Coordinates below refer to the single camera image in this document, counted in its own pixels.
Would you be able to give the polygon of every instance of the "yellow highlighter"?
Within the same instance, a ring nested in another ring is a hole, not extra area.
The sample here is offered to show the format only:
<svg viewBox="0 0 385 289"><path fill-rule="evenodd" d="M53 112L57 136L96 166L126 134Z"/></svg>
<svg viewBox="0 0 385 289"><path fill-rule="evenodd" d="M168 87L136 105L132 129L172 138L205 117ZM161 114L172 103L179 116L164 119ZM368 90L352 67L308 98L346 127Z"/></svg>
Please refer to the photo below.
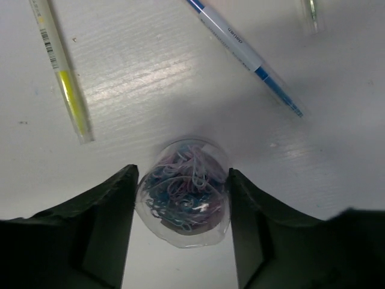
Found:
<svg viewBox="0 0 385 289"><path fill-rule="evenodd" d="M81 143L93 141L86 102L67 61L48 0L29 0L29 2L79 140Z"/></svg>

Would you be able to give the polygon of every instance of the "white table surface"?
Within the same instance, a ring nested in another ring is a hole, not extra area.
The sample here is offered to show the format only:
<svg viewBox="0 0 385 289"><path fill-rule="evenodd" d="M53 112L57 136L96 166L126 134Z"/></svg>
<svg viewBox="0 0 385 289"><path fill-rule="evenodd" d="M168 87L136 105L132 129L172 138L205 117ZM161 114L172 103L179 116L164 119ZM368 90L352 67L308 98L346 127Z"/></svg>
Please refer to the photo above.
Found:
<svg viewBox="0 0 385 289"><path fill-rule="evenodd" d="M184 135L219 143L260 188L312 216L385 209L385 2L320 1L327 29L311 37L296 0L210 3L311 118L289 121L181 0L55 0L96 136L80 146L28 1L2 0L0 219L62 203L130 163L143 175ZM180 250L135 215L123 288L236 288L231 232Z"/></svg>

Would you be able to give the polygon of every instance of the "clear plastic container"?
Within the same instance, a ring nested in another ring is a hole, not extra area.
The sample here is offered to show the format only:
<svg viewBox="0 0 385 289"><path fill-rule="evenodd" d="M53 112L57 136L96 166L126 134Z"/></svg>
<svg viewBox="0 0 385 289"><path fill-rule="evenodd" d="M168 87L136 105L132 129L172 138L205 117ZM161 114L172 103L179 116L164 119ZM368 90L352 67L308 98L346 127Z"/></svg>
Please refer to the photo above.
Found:
<svg viewBox="0 0 385 289"><path fill-rule="evenodd" d="M165 148L141 180L136 211L159 238L179 248L223 240L230 223L226 154L201 140Z"/></svg>

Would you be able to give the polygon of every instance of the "rubber band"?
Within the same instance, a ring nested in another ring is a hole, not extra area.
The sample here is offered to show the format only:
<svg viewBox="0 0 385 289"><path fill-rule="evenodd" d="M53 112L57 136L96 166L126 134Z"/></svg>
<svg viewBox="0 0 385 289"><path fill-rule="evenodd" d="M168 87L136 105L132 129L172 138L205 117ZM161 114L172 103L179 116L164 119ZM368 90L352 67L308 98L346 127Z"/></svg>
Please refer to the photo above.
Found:
<svg viewBox="0 0 385 289"><path fill-rule="evenodd" d="M137 196L153 220L186 236L229 222L222 221L229 213L227 169L209 154L215 148L205 146L196 141L165 150L141 181Z"/></svg>

